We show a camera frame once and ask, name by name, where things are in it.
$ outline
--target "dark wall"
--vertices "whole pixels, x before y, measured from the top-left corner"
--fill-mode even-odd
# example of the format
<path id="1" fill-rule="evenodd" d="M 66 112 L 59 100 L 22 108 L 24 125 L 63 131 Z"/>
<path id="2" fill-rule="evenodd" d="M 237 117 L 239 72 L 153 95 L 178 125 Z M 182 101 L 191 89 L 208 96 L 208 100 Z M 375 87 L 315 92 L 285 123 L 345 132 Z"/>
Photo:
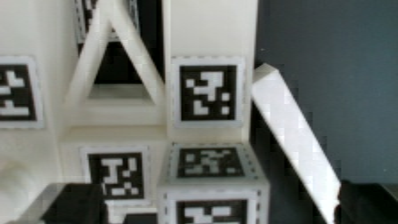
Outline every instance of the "dark wall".
<path id="1" fill-rule="evenodd" d="M 398 183 L 398 1 L 264 0 L 258 29 L 340 178 Z"/>

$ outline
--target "white surface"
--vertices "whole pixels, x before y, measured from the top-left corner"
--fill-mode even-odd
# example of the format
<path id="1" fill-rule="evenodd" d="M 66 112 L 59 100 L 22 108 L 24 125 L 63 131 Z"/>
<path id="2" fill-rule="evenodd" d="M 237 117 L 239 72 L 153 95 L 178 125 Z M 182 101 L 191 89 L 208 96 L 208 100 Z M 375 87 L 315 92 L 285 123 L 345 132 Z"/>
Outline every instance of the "white surface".
<path id="1" fill-rule="evenodd" d="M 86 183 L 93 183 L 91 179 L 91 165 L 89 165 L 89 155 L 91 154 L 105 154 L 105 153 L 141 153 L 143 156 L 143 181 L 144 181 L 144 199 L 130 199 L 130 200 L 107 200 L 107 205 L 111 206 L 148 206 L 152 205 L 152 152 L 148 146 L 134 145 L 125 147 L 84 147 L 81 149 L 81 158 L 82 158 L 82 165 L 84 165 L 84 176 L 86 176 Z M 116 159 L 104 159 L 104 165 L 109 165 L 111 176 L 104 179 L 105 183 L 113 184 L 118 183 L 118 169 L 116 167 L 121 165 L 121 160 Z M 114 188 L 116 193 L 125 195 L 125 188 Z"/>
<path id="2" fill-rule="evenodd" d="M 61 180 L 57 143 L 65 131 L 61 105 L 77 49 L 72 11 L 66 10 L 72 9 L 72 1 L 2 0 L 0 4 L 0 55 L 29 56 L 36 61 L 45 114 L 43 129 L 0 130 L 0 158 L 9 158 L 22 164 L 24 175 L 33 178 L 33 184 L 20 181 L 13 184 L 13 190 L 24 191 L 25 195 L 22 207 L 15 210 L 17 207 L 9 204 L 9 207 L 0 209 L 11 214 L 25 210 L 45 186 Z"/>
<path id="3" fill-rule="evenodd" d="M 226 66 L 237 65 L 237 99 L 235 99 L 235 120 L 212 120 L 212 121 L 182 121 L 182 66 Z M 226 74 L 221 72 L 203 72 L 201 80 L 210 81 L 207 87 L 192 87 L 194 94 L 208 94 L 208 100 L 216 101 L 216 88 L 224 86 L 223 77 Z M 240 57 L 176 57 L 173 58 L 173 72 L 171 72 L 171 89 L 173 92 L 173 118 L 176 128 L 223 128 L 223 127 L 242 127 L 244 118 L 242 111 L 246 108 L 244 104 L 244 89 L 246 87 L 246 60 Z M 196 112 L 207 115 L 210 108 L 203 106 L 201 101 L 194 102 Z"/>
<path id="4" fill-rule="evenodd" d="M 113 101 L 127 99 L 127 104 L 139 104 L 144 101 L 153 103 L 143 84 L 97 84 L 91 89 L 89 99 L 113 99 Z"/>
<path id="5" fill-rule="evenodd" d="M 256 69 L 253 98 L 328 223 L 335 223 L 340 180 L 283 76 L 267 64 Z"/>
<path id="6" fill-rule="evenodd" d="M 33 99 L 34 99 L 34 110 L 36 110 L 36 121 L 2 121 L 0 128 L 43 128 L 45 127 L 43 95 L 41 95 L 40 78 L 38 78 L 38 65 L 36 65 L 34 58 L 29 56 L 0 56 L 0 65 L 27 65 Z M 17 78 L 15 71 L 8 72 L 8 77 L 9 77 L 9 86 L 24 87 L 25 86 L 24 79 Z M 29 116 L 29 114 L 31 114 L 29 108 L 17 107 L 15 102 L 11 100 L 6 100 L 6 106 L 0 108 L 0 115 Z"/>
<path id="7" fill-rule="evenodd" d="M 107 102 L 98 102 L 100 107 L 91 109 L 86 101 L 93 88 L 105 48 L 109 44 L 109 35 L 116 31 L 129 57 L 136 66 L 136 70 L 143 79 L 146 90 L 152 96 L 153 105 L 132 104 L 109 105 Z M 109 125 L 104 123 L 109 119 L 116 121 L 116 125 L 160 125 L 164 123 L 164 81 L 160 79 L 157 67 L 141 40 L 137 29 L 134 26 L 129 9 L 123 0 L 98 1 L 95 10 L 95 18 L 91 30 L 86 38 L 84 50 L 81 54 L 77 70 L 66 95 L 66 110 L 72 125 Z"/>
<path id="8" fill-rule="evenodd" d="M 249 139 L 251 84 L 258 0 L 164 0 L 164 45 L 168 83 L 168 135 L 176 142 L 223 143 Z M 244 69 L 242 126 L 176 128 L 173 85 L 176 57 L 240 57 Z"/>

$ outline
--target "white structure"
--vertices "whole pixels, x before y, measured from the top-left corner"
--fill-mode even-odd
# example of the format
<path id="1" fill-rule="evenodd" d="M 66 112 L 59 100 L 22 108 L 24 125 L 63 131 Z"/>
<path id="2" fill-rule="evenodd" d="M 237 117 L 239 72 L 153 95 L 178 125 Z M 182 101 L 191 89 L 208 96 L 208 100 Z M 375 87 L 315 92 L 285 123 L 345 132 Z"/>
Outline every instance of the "white structure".
<path id="1" fill-rule="evenodd" d="M 239 208 L 248 209 L 249 224 L 256 220 L 262 224 L 267 223 L 271 186 L 249 146 L 253 96 L 324 217 L 333 223 L 340 182 L 312 129 L 303 122 L 294 98 L 290 95 L 285 97 L 290 93 L 281 78 L 276 86 L 267 85 L 269 78 L 274 79 L 276 76 L 267 75 L 276 73 L 267 66 L 260 69 L 262 77 L 253 86 L 258 0 L 164 0 L 166 82 L 141 40 L 125 0 L 98 1 L 98 8 L 91 10 L 95 16 L 89 33 L 86 37 L 81 33 L 79 38 L 75 25 L 81 23 L 75 20 L 73 7 L 75 2 L 65 0 L 2 1 L 0 55 L 8 58 L 25 56 L 36 62 L 36 66 L 29 68 L 36 69 L 33 73 L 40 88 L 34 84 L 22 89 L 22 72 L 15 69 L 13 75 L 11 68 L 2 67 L 0 61 L 0 81 L 8 79 L 8 84 L 17 86 L 24 96 L 33 93 L 38 108 L 38 116 L 27 118 L 27 110 L 17 110 L 20 104 L 33 103 L 22 100 L 25 97 L 11 99 L 18 104 L 6 100 L 6 109 L 0 108 L 0 127 L 8 126 L 0 130 L 0 164 L 6 164 L 0 165 L 0 177 L 11 175 L 0 178 L 0 223 L 18 220 L 22 211 L 50 183 L 89 181 L 104 184 L 111 223 L 121 223 L 129 213 L 159 212 L 160 205 L 171 206 L 169 215 L 160 215 L 160 222 L 176 221 L 175 202 L 180 199 L 187 202 L 182 205 L 185 215 L 196 223 L 217 222 L 217 217 L 230 217 Z M 89 97 L 111 36 L 113 41 L 120 37 L 143 79 L 143 85 L 125 86 L 125 89 L 132 91 L 132 95 L 143 88 L 148 91 L 148 95 L 129 99 Z M 77 43 L 82 40 L 86 45 L 79 57 Z M 11 90 L 0 85 L 0 95 L 11 95 L 8 91 Z M 269 111 L 271 105 L 281 105 L 280 102 L 287 99 L 294 106 L 285 105 L 278 107 L 278 112 L 274 109 Z M 285 118 L 292 122 L 280 126 Z M 299 129 L 294 123 L 297 118 L 297 125 L 303 124 Z M 22 129 L 20 123 L 13 123 L 15 119 L 40 120 L 40 129 L 31 129 L 33 126 Z M 217 204 L 212 217 L 203 213 L 205 206 L 194 203 L 201 189 L 192 188 L 185 181 L 171 184 L 168 169 L 162 168 L 173 157 L 173 150 L 168 151 L 168 148 L 191 144 L 200 145 L 194 148 L 196 153 L 205 146 L 212 146 L 212 150 L 205 150 L 201 162 L 196 160 L 196 153 L 187 154 L 187 158 L 182 157 L 189 165 L 187 174 L 198 180 L 203 174 L 208 175 L 203 184 L 208 194 L 203 200 L 214 200 Z M 230 148 L 226 145 L 244 145 L 237 150 L 239 155 L 246 150 L 249 162 L 244 162 L 242 157 L 239 161 L 242 164 L 255 164 L 258 177 L 251 189 L 244 184 L 248 180 L 242 181 L 246 178 L 232 177 L 240 175 L 240 168 L 223 162 L 233 153 L 224 149 Z M 306 166 L 296 159 L 296 150 L 301 156 L 313 158 L 313 163 Z M 178 170 L 180 160 L 175 158 L 171 161 Z M 95 173 L 98 167 L 109 170 L 107 174 Z M 313 172 L 313 167 L 317 170 L 324 169 L 324 172 Z M 144 175 L 144 185 L 139 187 L 134 186 L 136 182 L 121 181 L 137 172 Z M 224 178 L 226 181 L 217 183 L 216 179 Z M 107 184 L 114 183 L 123 184 L 123 188 L 109 189 Z M 226 188 L 226 184 L 230 189 L 219 194 L 217 189 Z M 17 188 L 27 191 L 25 200 L 22 192 L 8 193 L 17 192 Z M 194 194 L 180 194 L 176 189 L 187 189 Z M 159 200 L 157 192 L 159 195 L 171 195 L 175 202 Z M 232 199 L 239 207 L 226 204 Z M 253 208 L 260 204 L 262 209 L 255 212 Z"/>

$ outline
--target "white cube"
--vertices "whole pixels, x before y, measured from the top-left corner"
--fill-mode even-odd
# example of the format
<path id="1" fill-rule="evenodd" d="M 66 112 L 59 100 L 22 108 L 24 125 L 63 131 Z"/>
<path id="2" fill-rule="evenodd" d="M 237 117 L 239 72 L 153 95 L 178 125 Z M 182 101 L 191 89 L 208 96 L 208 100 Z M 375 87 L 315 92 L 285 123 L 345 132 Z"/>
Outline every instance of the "white cube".
<path id="1" fill-rule="evenodd" d="M 271 185 L 249 144 L 175 144 L 159 184 L 160 224 L 267 224 Z"/>

